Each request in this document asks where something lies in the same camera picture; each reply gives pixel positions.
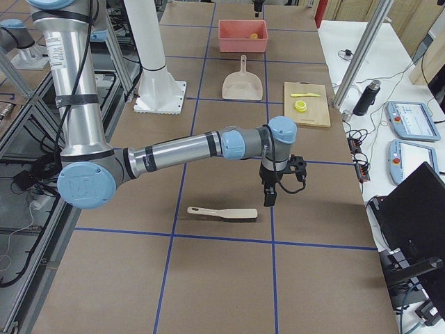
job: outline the wooden cutting board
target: wooden cutting board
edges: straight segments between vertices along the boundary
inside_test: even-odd
[[[321,97],[291,97],[294,93],[316,93]],[[293,105],[296,101],[306,102],[307,111],[297,112]],[[284,83],[284,115],[299,125],[310,127],[331,127],[329,108],[327,107],[326,87],[306,83]]]

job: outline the pink bin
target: pink bin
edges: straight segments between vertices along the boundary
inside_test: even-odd
[[[265,52],[268,34],[262,19],[221,19],[218,23],[221,52]],[[250,36],[256,33],[258,38]]]

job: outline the dustpan handle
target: dustpan handle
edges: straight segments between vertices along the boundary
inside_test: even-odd
[[[241,71],[243,73],[246,73],[247,59],[248,57],[246,57],[245,54],[241,56]]]

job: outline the black cylindrical device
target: black cylindrical device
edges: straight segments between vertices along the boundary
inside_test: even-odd
[[[368,112],[369,106],[374,104],[375,96],[380,90],[380,81],[373,80],[365,89],[354,107],[353,114],[363,116]]]

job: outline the white dustpan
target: white dustpan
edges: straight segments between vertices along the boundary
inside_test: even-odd
[[[252,100],[263,98],[261,80],[245,70],[247,57],[241,56],[241,70],[229,74],[222,84],[222,98],[226,100]]]

